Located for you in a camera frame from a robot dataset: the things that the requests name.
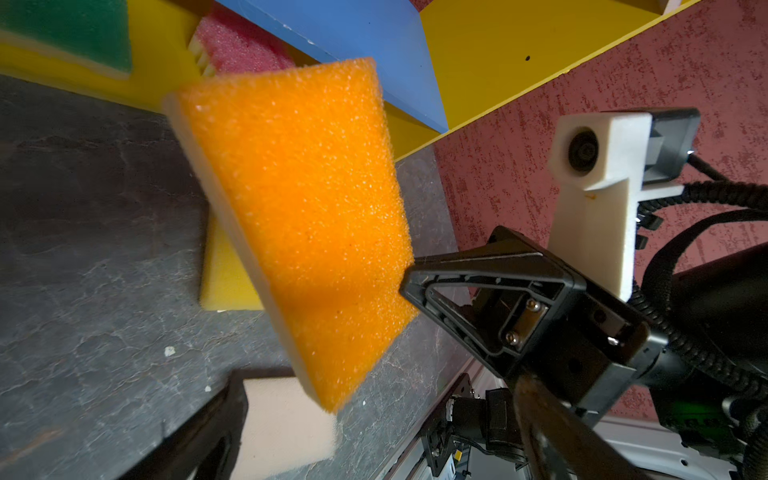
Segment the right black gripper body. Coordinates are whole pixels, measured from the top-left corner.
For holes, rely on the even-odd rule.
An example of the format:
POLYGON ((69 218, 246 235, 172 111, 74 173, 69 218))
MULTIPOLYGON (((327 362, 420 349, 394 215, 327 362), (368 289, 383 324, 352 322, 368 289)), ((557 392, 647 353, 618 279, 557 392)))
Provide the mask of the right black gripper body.
POLYGON ((587 282, 586 293, 511 379, 530 373, 588 424, 657 362, 667 337, 638 311, 587 282))

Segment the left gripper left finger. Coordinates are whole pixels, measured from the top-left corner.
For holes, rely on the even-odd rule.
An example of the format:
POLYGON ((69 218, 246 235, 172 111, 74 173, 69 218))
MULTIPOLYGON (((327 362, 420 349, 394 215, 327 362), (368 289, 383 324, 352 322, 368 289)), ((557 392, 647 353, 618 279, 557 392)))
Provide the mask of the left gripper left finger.
POLYGON ((244 378, 228 385, 152 452, 124 479, 229 479, 241 447, 248 413, 244 378))

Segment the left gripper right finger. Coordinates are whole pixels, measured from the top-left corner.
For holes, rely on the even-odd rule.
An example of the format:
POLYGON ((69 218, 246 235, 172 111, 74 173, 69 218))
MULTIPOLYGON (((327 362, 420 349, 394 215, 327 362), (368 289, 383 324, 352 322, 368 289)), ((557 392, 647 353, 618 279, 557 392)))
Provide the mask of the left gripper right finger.
POLYGON ((534 479, 646 479, 535 376, 516 381, 517 423, 534 479))

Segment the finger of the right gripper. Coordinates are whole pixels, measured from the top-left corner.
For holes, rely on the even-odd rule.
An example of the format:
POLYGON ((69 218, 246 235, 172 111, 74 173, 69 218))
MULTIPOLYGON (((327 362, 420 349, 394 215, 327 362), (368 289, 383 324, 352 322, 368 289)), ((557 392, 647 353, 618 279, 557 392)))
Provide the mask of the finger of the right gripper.
POLYGON ((484 246, 416 259, 399 288, 404 299, 505 380, 532 359, 586 290, 578 271, 503 226, 484 246))

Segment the dark yellow sponge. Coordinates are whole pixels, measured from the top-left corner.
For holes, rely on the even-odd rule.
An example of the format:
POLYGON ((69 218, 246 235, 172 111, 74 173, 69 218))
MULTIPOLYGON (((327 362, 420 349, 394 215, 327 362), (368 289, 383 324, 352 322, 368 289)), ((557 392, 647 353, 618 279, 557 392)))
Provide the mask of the dark yellow sponge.
POLYGON ((199 304, 207 311, 262 311, 263 304, 224 229, 209 212, 199 304))

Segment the orange sponge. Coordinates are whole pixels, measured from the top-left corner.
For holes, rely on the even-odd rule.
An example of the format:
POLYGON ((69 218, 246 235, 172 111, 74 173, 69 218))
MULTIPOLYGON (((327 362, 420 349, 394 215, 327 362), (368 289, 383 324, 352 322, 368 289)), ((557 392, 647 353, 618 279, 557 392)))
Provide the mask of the orange sponge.
POLYGON ((302 387, 339 411, 417 314, 375 62, 201 80, 163 110, 302 387))

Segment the smiley face sponge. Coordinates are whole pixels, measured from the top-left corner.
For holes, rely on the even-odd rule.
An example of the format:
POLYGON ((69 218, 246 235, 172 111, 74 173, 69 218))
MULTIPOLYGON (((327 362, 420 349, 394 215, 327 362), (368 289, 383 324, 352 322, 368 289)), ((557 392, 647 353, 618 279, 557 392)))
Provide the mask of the smiley face sponge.
POLYGON ((219 3, 198 23, 188 50, 205 77, 295 67, 280 39, 219 3))

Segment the green yellow sponge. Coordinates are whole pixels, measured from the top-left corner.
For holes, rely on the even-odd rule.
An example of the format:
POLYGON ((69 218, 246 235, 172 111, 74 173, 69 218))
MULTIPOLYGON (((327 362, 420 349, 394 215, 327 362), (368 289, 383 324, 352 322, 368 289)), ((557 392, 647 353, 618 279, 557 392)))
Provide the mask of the green yellow sponge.
POLYGON ((125 1, 3 0, 1 42, 118 80, 132 72, 125 1))

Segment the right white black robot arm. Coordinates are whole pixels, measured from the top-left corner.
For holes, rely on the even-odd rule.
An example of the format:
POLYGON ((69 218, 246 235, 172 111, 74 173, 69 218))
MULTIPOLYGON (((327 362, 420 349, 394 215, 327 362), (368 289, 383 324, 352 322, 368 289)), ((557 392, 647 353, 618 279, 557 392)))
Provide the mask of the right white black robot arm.
POLYGON ((450 333, 504 386, 474 399, 454 389, 420 436, 431 467, 451 443, 527 468, 536 479, 644 479, 595 431, 632 386, 651 392, 660 423, 737 479, 767 475, 767 248, 686 271, 677 264, 716 225, 767 218, 767 189, 737 183, 695 155, 704 175, 630 213, 630 246, 658 211, 721 204, 651 259, 628 300, 594 274, 505 227, 488 243, 420 258, 401 295, 450 333))

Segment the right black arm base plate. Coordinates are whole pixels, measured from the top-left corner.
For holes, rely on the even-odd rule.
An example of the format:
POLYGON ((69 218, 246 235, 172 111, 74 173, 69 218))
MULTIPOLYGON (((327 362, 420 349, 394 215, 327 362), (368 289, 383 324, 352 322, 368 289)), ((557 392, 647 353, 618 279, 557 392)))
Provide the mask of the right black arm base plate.
POLYGON ((438 401, 417 438, 430 473, 435 476, 465 446, 511 462, 517 468, 528 463, 511 390, 492 389, 477 398, 466 373, 460 374, 438 401))

